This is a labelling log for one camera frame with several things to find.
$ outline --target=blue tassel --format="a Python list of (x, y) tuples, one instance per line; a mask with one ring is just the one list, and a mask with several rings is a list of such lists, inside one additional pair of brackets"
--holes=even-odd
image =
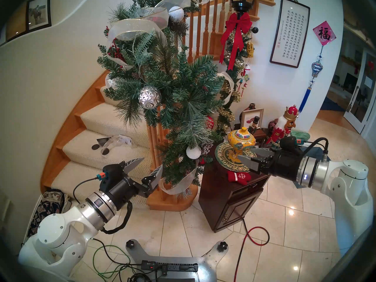
[(302, 110), (304, 108), (304, 105), (307, 102), (307, 99), (308, 99), (308, 96), (309, 96), (310, 92), (311, 92), (311, 87), (309, 87), (307, 89), (306, 94), (304, 95), (303, 101), (302, 101), (302, 103), (300, 104), (300, 107), (299, 107), (299, 113), (302, 112)]

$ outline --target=nutcracker figurine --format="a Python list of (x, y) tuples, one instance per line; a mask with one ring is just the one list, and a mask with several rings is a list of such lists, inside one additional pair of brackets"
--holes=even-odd
[(271, 137), (266, 141), (272, 143), (272, 148), (279, 148), (279, 140), (285, 136), (288, 136), (291, 132), (291, 128), (296, 127), (295, 120), (298, 118), (298, 109), (296, 105), (290, 108), (286, 107), (286, 111), (283, 116), (278, 118), (278, 122), (273, 129)]

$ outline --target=dark wood cabinet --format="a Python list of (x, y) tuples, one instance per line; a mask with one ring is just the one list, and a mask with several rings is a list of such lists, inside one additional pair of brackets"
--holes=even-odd
[(227, 169), (215, 158), (215, 147), (209, 153), (213, 161), (205, 164), (199, 204), (211, 229), (218, 232), (241, 221), (261, 195), (269, 175), (250, 172), (252, 179), (246, 186), (229, 182)]

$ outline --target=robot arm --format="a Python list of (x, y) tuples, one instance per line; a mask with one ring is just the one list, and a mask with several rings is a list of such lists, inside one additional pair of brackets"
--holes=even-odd
[[(368, 190), (368, 167), (354, 160), (328, 160), (328, 143), (324, 151), (313, 145), (304, 151), (293, 136), (280, 140), (280, 150), (254, 148), (257, 157), (239, 156), (240, 161), (256, 173), (272, 174), (293, 181), (297, 188), (309, 187), (329, 196), (335, 204), (335, 223), (341, 255), (372, 224), (373, 200)], [(330, 184), (330, 174), (339, 168)]]
[[(85, 254), (88, 241), (99, 230), (113, 234), (124, 228), (132, 210), (130, 198), (136, 195), (146, 198), (156, 189), (162, 176), (162, 165), (143, 178), (141, 184), (128, 176), (143, 159), (105, 166), (99, 175), (101, 184), (98, 191), (68, 212), (52, 214), (41, 221), (38, 233), (30, 237), (21, 249), (18, 258), (20, 264), (69, 276)], [(105, 230), (104, 225), (125, 203), (128, 203), (128, 214), (123, 223), (113, 230)], [(84, 225), (82, 233), (72, 226), (75, 221)], [(53, 253), (61, 259), (56, 261)]]

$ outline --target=red mitten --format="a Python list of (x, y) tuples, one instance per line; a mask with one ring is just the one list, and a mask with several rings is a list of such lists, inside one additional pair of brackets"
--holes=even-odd
[(248, 173), (237, 173), (232, 171), (227, 171), (227, 177), (229, 182), (238, 182), (245, 186), (248, 181), (251, 180), (251, 175)]

